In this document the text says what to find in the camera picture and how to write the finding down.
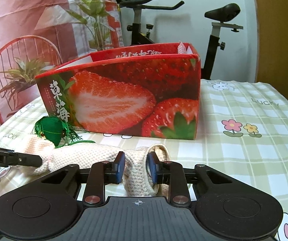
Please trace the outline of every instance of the pink curtain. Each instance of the pink curtain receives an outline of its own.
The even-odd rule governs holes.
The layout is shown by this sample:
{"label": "pink curtain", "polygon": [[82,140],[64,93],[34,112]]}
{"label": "pink curtain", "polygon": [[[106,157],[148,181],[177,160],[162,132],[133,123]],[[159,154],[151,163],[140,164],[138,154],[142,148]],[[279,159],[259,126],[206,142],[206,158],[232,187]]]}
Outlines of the pink curtain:
{"label": "pink curtain", "polygon": [[[94,50],[123,46],[115,0],[96,0],[100,15],[85,10],[89,3],[83,1],[0,0],[0,125],[39,96],[32,72],[28,77],[25,70],[37,74]],[[101,38],[93,36],[97,19]]]}

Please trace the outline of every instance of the wooden door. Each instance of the wooden door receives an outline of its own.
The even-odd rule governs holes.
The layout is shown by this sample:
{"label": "wooden door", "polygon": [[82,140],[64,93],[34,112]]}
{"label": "wooden door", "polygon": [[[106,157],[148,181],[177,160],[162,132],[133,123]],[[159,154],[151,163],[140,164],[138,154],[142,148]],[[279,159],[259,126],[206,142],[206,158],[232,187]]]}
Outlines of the wooden door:
{"label": "wooden door", "polygon": [[288,0],[256,0],[259,51],[256,82],[288,99]]}

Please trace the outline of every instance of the strawberry image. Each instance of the strawberry image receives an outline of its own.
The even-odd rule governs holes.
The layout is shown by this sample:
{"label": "strawberry image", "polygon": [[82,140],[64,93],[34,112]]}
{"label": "strawberry image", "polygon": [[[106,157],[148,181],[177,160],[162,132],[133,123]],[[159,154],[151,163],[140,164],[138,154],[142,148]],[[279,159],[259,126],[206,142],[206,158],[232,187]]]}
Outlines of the strawberry image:
{"label": "strawberry image", "polygon": [[156,59],[121,62],[94,72],[119,82],[140,85],[162,101],[181,89],[182,85],[199,79],[195,59]]}
{"label": "strawberry image", "polygon": [[88,131],[118,134],[148,116],[156,104],[147,89],[113,81],[88,71],[76,73],[70,81],[69,97],[78,122]]}
{"label": "strawberry image", "polygon": [[158,103],[142,125],[142,136],[194,139],[198,101],[173,98]]}

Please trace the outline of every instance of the crosshair marking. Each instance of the crosshair marking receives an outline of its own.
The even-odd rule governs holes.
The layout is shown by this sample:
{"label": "crosshair marking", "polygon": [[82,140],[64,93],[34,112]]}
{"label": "crosshair marking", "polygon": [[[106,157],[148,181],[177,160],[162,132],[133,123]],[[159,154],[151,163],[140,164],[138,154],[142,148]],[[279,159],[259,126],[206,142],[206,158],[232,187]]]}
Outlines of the crosshair marking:
{"label": "crosshair marking", "polygon": [[141,201],[141,200],[136,200],[135,202],[133,202],[133,203],[135,203],[135,205],[141,205],[141,204],[143,204],[144,202],[143,201]]}

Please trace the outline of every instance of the screw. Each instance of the screw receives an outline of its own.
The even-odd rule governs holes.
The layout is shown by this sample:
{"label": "screw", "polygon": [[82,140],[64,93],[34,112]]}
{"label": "screw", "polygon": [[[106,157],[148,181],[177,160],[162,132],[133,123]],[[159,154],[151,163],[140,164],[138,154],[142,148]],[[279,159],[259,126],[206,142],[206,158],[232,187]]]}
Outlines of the screw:
{"label": "screw", "polygon": [[177,204],[185,204],[188,202],[188,197],[186,196],[182,196],[182,195],[179,195],[179,196],[175,196],[173,198],[173,201]]}
{"label": "screw", "polygon": [[99,201],[101,201],[101,198],[98,196],[88,196],[85,197],[85,202],[89,203],[89,204],[96,204]]}

